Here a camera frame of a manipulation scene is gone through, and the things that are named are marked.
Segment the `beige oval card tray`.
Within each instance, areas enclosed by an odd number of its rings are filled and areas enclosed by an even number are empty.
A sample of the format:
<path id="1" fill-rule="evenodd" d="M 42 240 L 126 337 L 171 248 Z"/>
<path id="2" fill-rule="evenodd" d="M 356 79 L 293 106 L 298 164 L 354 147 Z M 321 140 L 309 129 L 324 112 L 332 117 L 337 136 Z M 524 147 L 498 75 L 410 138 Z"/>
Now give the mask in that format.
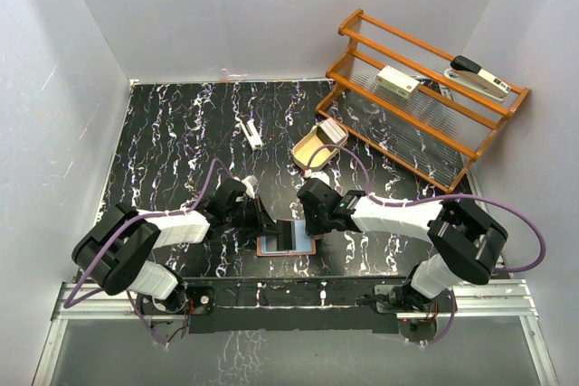
<path id="1" fill-rule="evenodd" d="M 339 152 L 337 148 L 323 148 L 317 153 L 316 150 L 323 146 L 316 136 L 316 126 L 314 126 L 300 141 L 293 147 L 292 156 L 294 163 L 302 170 L 312 169 L 319 171 L 326 166 Z"/>

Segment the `stack of credit cards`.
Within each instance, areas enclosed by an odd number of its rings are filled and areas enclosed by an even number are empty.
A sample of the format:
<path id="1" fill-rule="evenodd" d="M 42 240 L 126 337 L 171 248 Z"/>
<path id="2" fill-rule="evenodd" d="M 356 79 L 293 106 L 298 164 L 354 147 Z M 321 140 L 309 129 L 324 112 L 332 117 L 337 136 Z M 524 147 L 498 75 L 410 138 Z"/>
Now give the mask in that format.
<path id="1" fill-rule="evenodd" d="M 348 137 L 348 132 L 333 118 L 327 118 L 316 125 L 316 136 L 322 145 L 342 146 Z"/>

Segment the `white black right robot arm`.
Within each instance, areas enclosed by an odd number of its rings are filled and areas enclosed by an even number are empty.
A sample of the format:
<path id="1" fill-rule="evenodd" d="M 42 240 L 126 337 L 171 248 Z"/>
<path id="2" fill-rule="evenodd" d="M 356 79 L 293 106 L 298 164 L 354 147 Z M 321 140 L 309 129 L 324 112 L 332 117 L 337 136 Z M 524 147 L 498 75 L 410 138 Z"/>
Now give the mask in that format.
<path id="1" fill-rule="evenodd" d="M 309 235 L 384 232 L 433 245 L 436 254 L 414 266 L 401 286 L 371 296 L 376 304 L 403 311 L 423 311 L 461 281 L 488 284 L 508 239 L 507 231 L 471 199 L 411 205 L 357 190 L 341 195 L 317 178 L 308 179 L 297 196 Z"/>

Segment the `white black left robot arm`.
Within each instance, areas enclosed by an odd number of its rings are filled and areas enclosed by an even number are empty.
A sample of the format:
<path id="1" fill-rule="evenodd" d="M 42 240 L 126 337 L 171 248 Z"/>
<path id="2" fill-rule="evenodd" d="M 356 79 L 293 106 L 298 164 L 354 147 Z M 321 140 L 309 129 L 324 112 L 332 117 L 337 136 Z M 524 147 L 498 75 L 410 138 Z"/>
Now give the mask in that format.
<path id="1" fill-rule="evenodd" d="M 107 295 L 128 290 L 154 298 L 168 313 L 178 312 L 187 299 L 182 279 L 149 256 L 154 249 L 202 243 L 230 228 L 250 239 L 279 235 L 256 183 L 254 176 L 227 178 L 183 211 L 143 212 L 121 202 L 102 215 L 71 258 Z"/>

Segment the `white staple remover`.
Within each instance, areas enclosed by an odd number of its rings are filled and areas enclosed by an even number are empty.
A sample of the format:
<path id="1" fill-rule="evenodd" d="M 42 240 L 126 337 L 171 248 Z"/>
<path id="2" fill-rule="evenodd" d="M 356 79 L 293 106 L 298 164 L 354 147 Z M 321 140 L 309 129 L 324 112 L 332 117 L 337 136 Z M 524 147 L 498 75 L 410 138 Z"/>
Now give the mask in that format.
<path id="1" fill-rule="evenodd" d="M 242 121 L 238 119 L 237 126 L 243 132 L 252 151 L 260 150 L 263 148 L 261 135 L 259 134 L 256 126 L 254 125 L 254 120 L 252 118 L 250 118 L 247 121 Z"/>

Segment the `orange wooden shelf rack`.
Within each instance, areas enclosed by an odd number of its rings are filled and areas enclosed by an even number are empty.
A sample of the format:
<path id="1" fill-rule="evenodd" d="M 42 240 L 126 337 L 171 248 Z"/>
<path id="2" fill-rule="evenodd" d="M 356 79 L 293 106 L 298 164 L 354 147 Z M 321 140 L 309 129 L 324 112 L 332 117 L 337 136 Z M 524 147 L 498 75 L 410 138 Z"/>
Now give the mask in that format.
<path id="1" fill-rule="evenodd" d="M 444 76 L 452 55 L 356 9 L 338 27 L 345 52 L 327 69 L 332 90 L 317 113 L 446 193 L 489 147 L 530 94 L 505 81 L 503 101 L 485 97 Z M 404 99 L 378 85 L 385 65 L 417 79 Z"/>

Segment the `white red staples box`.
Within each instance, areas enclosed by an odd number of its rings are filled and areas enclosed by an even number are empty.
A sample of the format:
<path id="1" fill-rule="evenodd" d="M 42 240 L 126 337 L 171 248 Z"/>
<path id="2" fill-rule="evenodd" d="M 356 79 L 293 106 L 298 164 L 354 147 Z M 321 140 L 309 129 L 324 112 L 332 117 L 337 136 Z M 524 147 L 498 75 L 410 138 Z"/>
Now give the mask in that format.
<path id="1" fill-rule="evenodd" d="M 375 79 L 379 86 L 404 99 L 409 99 L 420 86 L 417 79 L 390 65 L 385 65 L 377 72 Z"/>

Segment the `black beige stapler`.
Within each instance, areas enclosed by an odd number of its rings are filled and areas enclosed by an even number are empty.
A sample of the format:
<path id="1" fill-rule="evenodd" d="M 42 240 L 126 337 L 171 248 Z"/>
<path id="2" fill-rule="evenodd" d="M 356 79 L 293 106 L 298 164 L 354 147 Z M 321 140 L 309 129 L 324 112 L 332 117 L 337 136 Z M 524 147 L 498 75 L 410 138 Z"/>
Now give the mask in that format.
<path id="1" fill-rule="evenodd" d="M 462 55 L 456 56 L 450 62 L 450 67 L 444 71 L 444 76 L 480 95 L 498 101 L 503 101 L 511 91 L 511 87 L 505 81 Z"/>

